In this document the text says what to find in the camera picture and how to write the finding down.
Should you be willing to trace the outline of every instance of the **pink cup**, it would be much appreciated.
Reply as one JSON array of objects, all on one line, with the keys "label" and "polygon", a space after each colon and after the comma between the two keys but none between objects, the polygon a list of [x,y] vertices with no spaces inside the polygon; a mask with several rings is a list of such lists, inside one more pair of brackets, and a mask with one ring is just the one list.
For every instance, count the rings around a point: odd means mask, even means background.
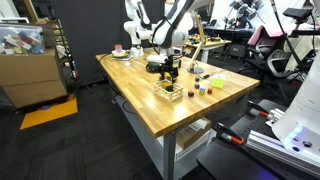
[{"label": "pink cup", "polygon": [[121,44],[114,45],[114,48],[116,49],[116,53],[122,53],[122,45]]}]

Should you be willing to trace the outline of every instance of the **gray floor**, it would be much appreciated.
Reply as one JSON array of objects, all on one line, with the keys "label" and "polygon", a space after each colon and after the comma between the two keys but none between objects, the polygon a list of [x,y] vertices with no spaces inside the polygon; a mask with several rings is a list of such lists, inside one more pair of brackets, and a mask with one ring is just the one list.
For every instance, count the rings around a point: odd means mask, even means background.
[{"label": "gray floor", "polygon": [[[232,71],[243,66],[237,58],[211,56],[209,63]],[[24,113],[0,106],[0,179],[162,179],[119,105],[111,103],[109,87],[90,88],[92,93],[79,89],[77,114],[21,131]],[[250,99],[258,102],[266,94],[257,88]],[[213,178],[197,167],[183,179]]]}]

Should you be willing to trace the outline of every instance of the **orange mat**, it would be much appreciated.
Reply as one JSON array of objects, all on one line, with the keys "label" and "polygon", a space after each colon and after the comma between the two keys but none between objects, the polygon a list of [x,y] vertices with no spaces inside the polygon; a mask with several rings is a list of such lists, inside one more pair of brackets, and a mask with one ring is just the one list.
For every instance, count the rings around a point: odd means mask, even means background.
[{"label": "orange mat", "polygon": [[47,110],[37,110],[27,113],[23,119],[20,130],[38,124],[52,121],[78,112],[77,99],[70,95],[68,101],[62,104],[54,104]]}]

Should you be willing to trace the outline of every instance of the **small wooden crate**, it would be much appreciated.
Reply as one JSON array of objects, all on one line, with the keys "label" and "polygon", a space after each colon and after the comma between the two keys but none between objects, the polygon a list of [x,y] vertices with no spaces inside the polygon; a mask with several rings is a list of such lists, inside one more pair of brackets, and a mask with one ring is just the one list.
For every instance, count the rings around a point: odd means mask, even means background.
[{"label": "small wooden crate", "polygon": [[163,99],[171,102],[174,101],[176,99],[179,99],[183,96],[182,94],[182,90],[183,87],[178,85],[178,84],[173,84],[173,92],[169,92],[166,91],[165,89],[162,88],[162,83],[164,81],[168,81],[168,80],[163,80],[163,81],[159,81],[155,84],[154,86],[154,93],[160,97],[162,97]]}]

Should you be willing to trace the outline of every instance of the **cup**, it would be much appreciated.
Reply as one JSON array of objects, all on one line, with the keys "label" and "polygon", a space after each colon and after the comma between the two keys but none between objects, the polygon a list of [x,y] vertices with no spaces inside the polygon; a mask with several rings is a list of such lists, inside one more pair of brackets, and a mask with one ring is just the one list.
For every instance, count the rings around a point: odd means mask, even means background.
[{"label": "cup", "polygon": [[121,44],[114,45],[114,49],[116,50],[116,53],[122,53],[122,45]]}]

